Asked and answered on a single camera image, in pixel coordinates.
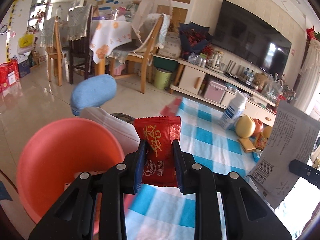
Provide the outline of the yellow colourful snack bag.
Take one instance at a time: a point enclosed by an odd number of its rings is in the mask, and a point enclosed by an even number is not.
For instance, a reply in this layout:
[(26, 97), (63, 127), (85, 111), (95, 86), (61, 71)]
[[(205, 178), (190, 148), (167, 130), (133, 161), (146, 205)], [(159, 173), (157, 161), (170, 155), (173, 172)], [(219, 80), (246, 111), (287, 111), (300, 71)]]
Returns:
[(263, 132), (260, 132), (255, 139), (254, 146), (256, 149), (263, 151), (268, 142), (268, 137), (264, 135)]

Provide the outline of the brown biscuit packet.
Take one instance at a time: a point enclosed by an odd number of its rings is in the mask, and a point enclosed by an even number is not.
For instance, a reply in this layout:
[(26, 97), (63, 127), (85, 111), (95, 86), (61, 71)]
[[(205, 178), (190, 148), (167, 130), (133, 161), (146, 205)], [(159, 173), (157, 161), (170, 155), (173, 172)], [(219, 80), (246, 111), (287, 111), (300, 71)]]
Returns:
[(256, 147), (253, 145), (249, 138), (240, 138), (238, 139), (238, 142), (240, 143), (245, 153), (253, 152), (256, 149)]

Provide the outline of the blue cushioned stool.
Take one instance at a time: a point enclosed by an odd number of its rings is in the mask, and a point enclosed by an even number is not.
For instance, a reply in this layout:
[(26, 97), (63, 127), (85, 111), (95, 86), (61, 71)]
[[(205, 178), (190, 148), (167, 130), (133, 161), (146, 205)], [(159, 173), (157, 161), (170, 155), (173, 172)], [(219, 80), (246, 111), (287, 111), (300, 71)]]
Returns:
[(113, 99), (117, 92), (116, 80), (108, 74), (90, 77), (74, 87), (70, 106), (74, 116), (87, 107), (101, 107)]

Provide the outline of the white printed paper sheet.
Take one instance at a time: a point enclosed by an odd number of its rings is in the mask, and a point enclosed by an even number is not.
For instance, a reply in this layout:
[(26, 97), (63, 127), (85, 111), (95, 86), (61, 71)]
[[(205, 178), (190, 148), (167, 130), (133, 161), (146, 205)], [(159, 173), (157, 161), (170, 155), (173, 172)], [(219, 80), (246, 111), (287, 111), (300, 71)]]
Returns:
[(298, 176), (289, 171), (293, 160), (307, 163), (319, 134), (319, 121), (287, 102), (280, 102), (267, 145), (249, 172), (265, 200), (276, 209)]

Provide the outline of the patterned floor mat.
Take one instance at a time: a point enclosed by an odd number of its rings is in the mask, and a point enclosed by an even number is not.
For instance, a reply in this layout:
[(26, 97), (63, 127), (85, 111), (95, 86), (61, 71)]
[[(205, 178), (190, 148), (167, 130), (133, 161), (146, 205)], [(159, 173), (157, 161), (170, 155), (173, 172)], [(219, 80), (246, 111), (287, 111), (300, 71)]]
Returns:
[(134, 120), (135, 120), (134, 117), (127, 115), (127, 114), (124, 114), (124, 113), (112, 113), (111, 115), (114, 116), (115, 118), (120, 119), (120, 120), (127, 122), (129, 124), (133, 124)]

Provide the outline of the dining table with cloth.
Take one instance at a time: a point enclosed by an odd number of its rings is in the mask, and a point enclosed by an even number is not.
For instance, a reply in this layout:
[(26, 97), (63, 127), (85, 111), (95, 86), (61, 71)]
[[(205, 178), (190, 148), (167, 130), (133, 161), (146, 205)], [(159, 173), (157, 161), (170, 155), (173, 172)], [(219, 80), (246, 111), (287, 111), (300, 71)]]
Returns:
[(132, 37), (135, 33), (131, 22), (119, 20), (93, 21), (93, 36), (89, 42), (89, 51), (94, 62), (95, 76), (105, 74), (105, 62), (110, 56), (115, 57), (119, 50), (131, 51), (135, 46)]

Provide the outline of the red snack packet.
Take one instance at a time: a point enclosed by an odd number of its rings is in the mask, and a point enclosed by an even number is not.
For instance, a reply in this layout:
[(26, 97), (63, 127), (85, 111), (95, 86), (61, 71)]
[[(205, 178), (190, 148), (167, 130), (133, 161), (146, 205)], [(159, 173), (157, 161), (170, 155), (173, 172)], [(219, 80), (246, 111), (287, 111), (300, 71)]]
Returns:
[(172, 142), (180, 139), (179, 116), (154, 116), (135, 119), (133, 125), (140, 139), (147, 142), (142, 183), (158, 187), (176, 187)]

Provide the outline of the red apple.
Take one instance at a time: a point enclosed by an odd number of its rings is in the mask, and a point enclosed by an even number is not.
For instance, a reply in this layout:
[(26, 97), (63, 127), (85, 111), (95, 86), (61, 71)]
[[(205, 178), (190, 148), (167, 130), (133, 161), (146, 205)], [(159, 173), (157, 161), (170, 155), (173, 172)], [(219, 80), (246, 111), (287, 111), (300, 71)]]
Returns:
[(261, 120), (254, 118), (255, 130), (252, 134), (252, 137), (256, 137), (264, 128), (264, 124)]

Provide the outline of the pink storage box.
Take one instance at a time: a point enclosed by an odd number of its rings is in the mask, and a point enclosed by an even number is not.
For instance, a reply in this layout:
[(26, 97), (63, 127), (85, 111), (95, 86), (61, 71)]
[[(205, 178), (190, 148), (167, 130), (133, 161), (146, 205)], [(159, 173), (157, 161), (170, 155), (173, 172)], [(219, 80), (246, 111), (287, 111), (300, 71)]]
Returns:
[(208, 81), (204, 92), (204, 98), (215, 103), (220, 103), (225, 95), (226, 86), (218, 80)]

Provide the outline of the red gift boxes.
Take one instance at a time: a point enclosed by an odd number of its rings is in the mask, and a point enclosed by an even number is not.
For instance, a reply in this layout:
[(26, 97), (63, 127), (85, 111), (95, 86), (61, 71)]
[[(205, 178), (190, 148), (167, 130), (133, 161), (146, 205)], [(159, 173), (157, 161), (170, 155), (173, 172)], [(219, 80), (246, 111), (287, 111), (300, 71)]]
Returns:
[(19, 79), (18, 62), (12, 59), (0, 65), (0, 92), (4, 92)]

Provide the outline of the black television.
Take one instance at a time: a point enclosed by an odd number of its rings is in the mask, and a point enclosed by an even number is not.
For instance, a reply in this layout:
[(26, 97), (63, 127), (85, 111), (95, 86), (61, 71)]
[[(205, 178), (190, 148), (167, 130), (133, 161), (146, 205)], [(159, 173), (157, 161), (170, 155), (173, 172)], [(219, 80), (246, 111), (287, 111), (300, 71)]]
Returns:
[(279, 76), (291, 49), (291, 42), (274, 27), (227, 0), (222, 2), (212, 44)]

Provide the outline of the yellow pear right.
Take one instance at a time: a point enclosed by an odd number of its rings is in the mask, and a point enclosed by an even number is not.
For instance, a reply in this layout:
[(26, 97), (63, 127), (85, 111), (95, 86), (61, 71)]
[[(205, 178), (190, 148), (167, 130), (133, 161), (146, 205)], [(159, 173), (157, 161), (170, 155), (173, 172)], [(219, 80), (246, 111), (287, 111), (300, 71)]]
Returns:
[(263, 137), (268, 140), (271, 135), (271, 132), (272, 132), (272, 126), (265, 126), (262, 131)]

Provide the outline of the blue checkered tablecloth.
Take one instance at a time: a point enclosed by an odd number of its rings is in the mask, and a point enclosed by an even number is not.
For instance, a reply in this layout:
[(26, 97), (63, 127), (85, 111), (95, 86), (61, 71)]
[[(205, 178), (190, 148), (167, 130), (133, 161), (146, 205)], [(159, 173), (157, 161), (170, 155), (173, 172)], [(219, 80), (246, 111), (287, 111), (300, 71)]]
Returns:
[[(222, 112), (183, 98), (176, 112), (181, 118), (180, 147), (197, 163), (220, 174), (238, 172), (246, 181), (256, 165), (238, 136), (219, 125)], [(142, 185), (125, 217), (128, 239), (193, 239), (195, 195), (175, 187)]]

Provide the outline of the wooden chair with cover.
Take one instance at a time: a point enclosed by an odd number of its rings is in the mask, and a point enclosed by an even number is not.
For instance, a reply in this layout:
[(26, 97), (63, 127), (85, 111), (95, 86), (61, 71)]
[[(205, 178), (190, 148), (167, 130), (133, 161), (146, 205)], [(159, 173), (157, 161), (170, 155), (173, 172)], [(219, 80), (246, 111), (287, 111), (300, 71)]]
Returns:
[(132, 41), (118, 46), (109, 59), (109, 71), (115, 79), (134, 76), (135, 64), (140, 64), (140, 92), (145, 93), (147, 82), (152, 81), (152, 70), (148, 69), (157, 49), (164, 47), (173, 14), (172, 0), (169, 13), (154, 13), (160, 0), (141, 0), (131, 21)]

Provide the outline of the green trash bin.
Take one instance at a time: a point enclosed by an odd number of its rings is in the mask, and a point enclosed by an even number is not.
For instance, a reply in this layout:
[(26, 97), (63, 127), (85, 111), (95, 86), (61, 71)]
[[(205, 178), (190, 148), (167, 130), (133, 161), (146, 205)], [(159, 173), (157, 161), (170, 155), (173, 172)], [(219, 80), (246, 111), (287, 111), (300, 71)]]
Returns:
[(153, 85), (160, 90), (165, 90), (168, 86), (168, 83), (170, 81), (172, 72), (161, 69), (161, 68), (156, 68), (156, 73), (155, 73), (155, 79)]

